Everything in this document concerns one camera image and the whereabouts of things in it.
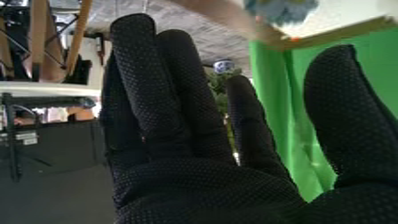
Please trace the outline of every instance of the green wall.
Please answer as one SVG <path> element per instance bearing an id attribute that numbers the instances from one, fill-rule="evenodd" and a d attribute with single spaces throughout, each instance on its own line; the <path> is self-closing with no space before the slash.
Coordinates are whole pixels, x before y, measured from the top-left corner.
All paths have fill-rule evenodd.
<path id="1" fill-rule="evenodd" d="M 379 96 L 398 116 L 398 29 L 377 32 L 324 46 L 294 51 L 296 76 L 303 83 L 317 54 L 337 44 L 354 44 L 360 62 Z"/>
<path id="2" fill-rule="evenodd" d="M 360 62 L 379 96 L 398 116 L 398 29 L 292 52 L 251 42 L 253 77 L 278 151 L 308 200 L 333 188 L 335 172 L 321 150 L 303 101 L 310 63 L 328 47 L 354 44 Z"/>

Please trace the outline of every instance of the finger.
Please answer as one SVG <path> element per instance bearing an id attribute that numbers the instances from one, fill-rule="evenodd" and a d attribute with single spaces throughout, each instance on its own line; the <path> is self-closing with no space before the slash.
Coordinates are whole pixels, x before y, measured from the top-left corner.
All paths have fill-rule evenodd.
<path id="1" fill-rule="evenodd" d="M 148 162 L 139 123 L 132 112 L 115 53 L 109 58 L 102 96 L 102 125 L 111 164 L 123 171 Z"/>
<path id="2" fill-rule="evenodd" d="M 306 76 L 306 108 L 326 156 L 340 175 L 337 187 L 397 182 L 397 119 L 377 97 L 353 45 L 319 55 Z"/>
<path id="3" fill-rule="evenodd" d="M 191 156 L 170 71 L 159 54 L 155 21 L 147 14 L 113 24 L 111 37 L 122 78 L 152 159 Z"/>
<path id="4" fill-rule="evenodd" d="M 244 76 L 235 76 L 228 80 L 228 100 L 241 164 L 292 181 L 276 152 L 264 106 L 251 81 Z"/>
<path id="5" fill-rule="evenodd" d="M 170 30 L 159 35 L 159 43 L 193 131 L 194 154 L 235 163 L 223 115 L 191 35 L 180 30 Z"/>

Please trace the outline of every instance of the textured glove fabric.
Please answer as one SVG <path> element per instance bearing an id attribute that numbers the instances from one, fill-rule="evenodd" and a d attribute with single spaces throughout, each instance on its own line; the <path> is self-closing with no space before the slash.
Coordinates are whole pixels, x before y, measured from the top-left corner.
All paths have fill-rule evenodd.
<path id="1" fill-rule="evenodd" d="M 239 76 L 228 82 L 230 115 L 242 154 L 239 166 L 189 34 L 171 30 L 157 35 L 152 17 L 136 14 L 115 22 L 111 36 L 115 55 L 106 73 L 102 123 L 115 175 L 116 223 L 398 223 L 393 212 L 398 209 L 392 170 L 392 160 L 397 159 L 393 126 L 386 125 L 386 135 L 379 134 L 374 141 L 365 140 L 369 148 L 360 136 L 367 130 L 358 130 L 370 121 L 376 122 L 374 128 L 385 125 L 377 122 L 390 120 L 393 124 L 395 118 L 381 112 L 383 103 L 367 84 L 356 56 L 353 50 L 346 51 L 353 48 L 338 47 L 344 49 L 340 58 L 335 57 L 340 50 L 324 53 L 306 80 L 308 112 L 342 178 L 337 190 L 308 204 L 276 153 L 266 111 L 250 80 Z M 340 74 L 319 67 L 330 64 L 330 58 L 338 64 L 347 62 Z M 353 78 L 340 82 L 347 75 Z M 346 92 L 346 97 L 362 95 L 365 104 L 377 106 L 363 107 L 362 103 L 353 103 L 356 100 L 347 100 L 351 105 L 338 103 L 333 106 L 328 102 L 337 101 L 337 92 Z M 370 118 L 365 123 L 351 123 L 351 117 L 344 118 L 351 126 L 340 123 L 337 116 L 351 116 L 346 110 L 367 110 Z M 358 140 L 344 136 L 353 130 Z M 376 161 L 369 161 L 363 152 L 374 153 Z M 362 158 L 370 162 L 369 179 L 360 174 L 367 164 L 346 164 Z"/>
<path id="2" fill-rule="evenodd" d="M 306 107 L 335 171 L 337 190 L 305 223 L 398 223 L 397 118 L 376 95 L 354 46 L 326 50 L 306 75 Z"/>

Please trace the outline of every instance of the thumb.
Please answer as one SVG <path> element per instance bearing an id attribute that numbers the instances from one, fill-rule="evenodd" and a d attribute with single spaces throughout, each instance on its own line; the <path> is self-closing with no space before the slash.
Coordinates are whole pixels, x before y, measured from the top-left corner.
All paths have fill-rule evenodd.
<path id="1" fill-rule="evenodd" d="M 397 119 L 377 97 L 353 45 L 328 49 L 306 76 L 306 108 L 326 156 L 340 175 L 337 187 L 398 180 Z"/>

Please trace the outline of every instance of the black glove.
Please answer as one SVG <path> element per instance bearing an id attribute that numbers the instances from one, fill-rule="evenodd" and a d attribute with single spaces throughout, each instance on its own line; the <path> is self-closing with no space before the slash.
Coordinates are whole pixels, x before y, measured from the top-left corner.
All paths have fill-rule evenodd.
<path id="1" fill-rule="evenodd" d="M 228 81 L 239 166 L 189 34 L 157 35 L 145 14 L 118 19 L 111 34 L 102 123 L 118 223 L 398 223 L 397 121 L 353 47 L 326 52 L 306 80 L 310 115 L 340 173 L 340 188 L 308 204 L 250 80 Z"/>

